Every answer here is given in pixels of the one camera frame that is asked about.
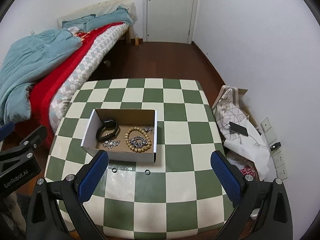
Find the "white paper sheet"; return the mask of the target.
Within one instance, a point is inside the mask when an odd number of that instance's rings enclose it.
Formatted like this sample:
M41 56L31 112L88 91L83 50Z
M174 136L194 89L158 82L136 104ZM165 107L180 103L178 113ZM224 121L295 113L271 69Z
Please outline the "white paper sheet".
M270 159L270 152L255 127L244 119L240 122L240 126L247 129L248 136L239 134L239 137L234 140L225 140L224 146L231 151L244 157L245 159L254 163L258 172L260 181L264 180L269 172L268 161Z

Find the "teal blue blanket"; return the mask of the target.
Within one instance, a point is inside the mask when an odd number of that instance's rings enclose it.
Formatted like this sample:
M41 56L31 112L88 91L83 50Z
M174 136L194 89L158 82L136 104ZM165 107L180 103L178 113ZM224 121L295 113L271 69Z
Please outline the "teal blue blanket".
M29 91L81 46L77 31L89 32L107 24L133 24L127 9L118 7L110 14L88 15L63 22L62 29L45 30L13 43L1 68L1 125L31 117Z

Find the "white patterned tote bag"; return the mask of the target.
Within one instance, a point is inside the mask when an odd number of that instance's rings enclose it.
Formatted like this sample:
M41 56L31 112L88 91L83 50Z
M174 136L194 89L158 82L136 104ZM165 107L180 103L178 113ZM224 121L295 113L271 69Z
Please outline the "white patterned tote bag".
M240 125L242 120L248 120L248 115L239 105L239 90L235 87L223 85L212 105L212 110L216 124L223 137L230 141L239 140L240 135L231 132L229 127L230 122Z

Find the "orange bottle on floor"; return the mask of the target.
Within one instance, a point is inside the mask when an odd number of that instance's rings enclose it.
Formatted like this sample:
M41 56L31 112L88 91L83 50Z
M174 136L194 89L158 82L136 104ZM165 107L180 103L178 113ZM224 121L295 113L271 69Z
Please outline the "orange bottle on floor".
M139 35L138 34L135 35L135 45L136 46L139 45Z

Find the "beige headboard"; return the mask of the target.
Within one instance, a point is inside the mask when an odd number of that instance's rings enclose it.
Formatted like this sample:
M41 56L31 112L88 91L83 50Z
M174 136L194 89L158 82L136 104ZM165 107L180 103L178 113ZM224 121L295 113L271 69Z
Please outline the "beige headboard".
M57 25L59 29L62 29L63 22L73 21L88 15L102 16L104 14L110 14L114 12L118 7L127 9L133 22L136 22L138 20L136 6L132 2L132 0L108 0L89 5L87 7L71 12L65 16L61 16L57 19Z

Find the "white door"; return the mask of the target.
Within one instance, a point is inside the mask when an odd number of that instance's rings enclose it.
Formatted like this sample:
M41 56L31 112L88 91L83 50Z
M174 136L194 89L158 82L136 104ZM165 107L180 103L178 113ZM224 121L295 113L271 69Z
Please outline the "white door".
M190 44L198 0L143 0L143 41Z

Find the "black smartphone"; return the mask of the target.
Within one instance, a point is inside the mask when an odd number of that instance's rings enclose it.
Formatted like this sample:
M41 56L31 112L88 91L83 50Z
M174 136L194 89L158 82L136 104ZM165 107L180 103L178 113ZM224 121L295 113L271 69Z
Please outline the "black smartphone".
M240 126L240 125L233 123L233 122L229 122L228 125L229 125L229 130L231 133L237 133L237 134L243 135L245 137L248 136L247 128L245 128L244 126Z

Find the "white wall socket strip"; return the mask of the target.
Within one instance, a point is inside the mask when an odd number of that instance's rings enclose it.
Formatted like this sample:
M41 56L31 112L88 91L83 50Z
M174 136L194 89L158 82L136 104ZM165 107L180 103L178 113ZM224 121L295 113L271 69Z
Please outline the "white wall socket strip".
M264 142L266 142L266 149L270 153L270 158L267 163L269 172L265 180L273 181L276 178L285 180L289 174L286 170L281 142L278 140L277 134L268 117L260 123L260 126L262 128Z

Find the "white cardboard box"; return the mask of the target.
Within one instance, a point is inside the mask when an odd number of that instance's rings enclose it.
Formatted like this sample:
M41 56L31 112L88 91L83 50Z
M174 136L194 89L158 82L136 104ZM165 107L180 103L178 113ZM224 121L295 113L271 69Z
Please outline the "white cardboard box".
M94 109L85 129L81 147L91 156L105 150L110 160L154 163L157 152L157 118L154 109ZM120 128L110 140L97 141L97 130L105 120L115 120Z

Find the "red bed cover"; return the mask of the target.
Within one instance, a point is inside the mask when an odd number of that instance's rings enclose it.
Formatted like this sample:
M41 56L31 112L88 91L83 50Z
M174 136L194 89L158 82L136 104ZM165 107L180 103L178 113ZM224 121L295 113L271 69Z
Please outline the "red bed cover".
M92 45L92 39L102 34L106 29L118 25L117 22L107 24L98 29L94 29L89 32L77 31L74 37L80 38L82 46L75 51L68 59L56 67L50 74L37 81L33 85L29 100L31 104L31 117L29 120L25 120L17 123L15 132L19 137L26 137L38 126L43 125L47 129L47 139L44 142L46 148L50 148L55 132L53 132L50 121L49 121L49 106L52 98L54 97L57 90L71 75L72 71L75 70L76 65L81 61L82 57L89 50L89 46Z

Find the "black charger plug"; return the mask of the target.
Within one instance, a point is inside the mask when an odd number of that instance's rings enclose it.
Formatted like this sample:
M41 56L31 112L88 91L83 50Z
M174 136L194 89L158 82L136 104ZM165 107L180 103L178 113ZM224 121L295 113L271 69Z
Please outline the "black charger plug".
M274 150L276 150L276 149L278 149L280 147L281 147L281 143L280 142L275 142L273 145L270 146L270 150L274 151Z

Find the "checkered patterned mattress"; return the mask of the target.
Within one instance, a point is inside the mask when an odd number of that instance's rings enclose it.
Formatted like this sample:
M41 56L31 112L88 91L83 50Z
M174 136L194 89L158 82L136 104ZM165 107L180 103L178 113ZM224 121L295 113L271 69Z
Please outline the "checkered patterned mattress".
M119 23L91 40L92 45L89 46L88 52L85 53L75 70L57 90L50 102L48 113L53 132L56 132L75 92L89 79L104 56L129 29L127 23Z

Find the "red white plastic bag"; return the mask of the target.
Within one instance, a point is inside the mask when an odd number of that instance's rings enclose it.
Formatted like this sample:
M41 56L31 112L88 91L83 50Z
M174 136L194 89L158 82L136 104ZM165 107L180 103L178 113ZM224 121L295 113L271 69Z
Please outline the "red white plastic bag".
M245 164L244 166L242 166L241 168L240 168L240 172L244 175L244 176L246 176L246 175L250 175L250 176L252 176L254 179L257 179L257 170L256 170L256 168L255 168L255 166L254 165L252 165L252 164Z

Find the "black smart band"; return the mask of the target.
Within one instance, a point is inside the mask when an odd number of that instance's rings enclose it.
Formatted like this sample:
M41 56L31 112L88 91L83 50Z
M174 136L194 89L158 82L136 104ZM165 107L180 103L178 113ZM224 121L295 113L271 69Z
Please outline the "black smart band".
M102 126L97 130L97 141L106 141L115 138L120 132L118 123L115 120L109 119L102 122Z

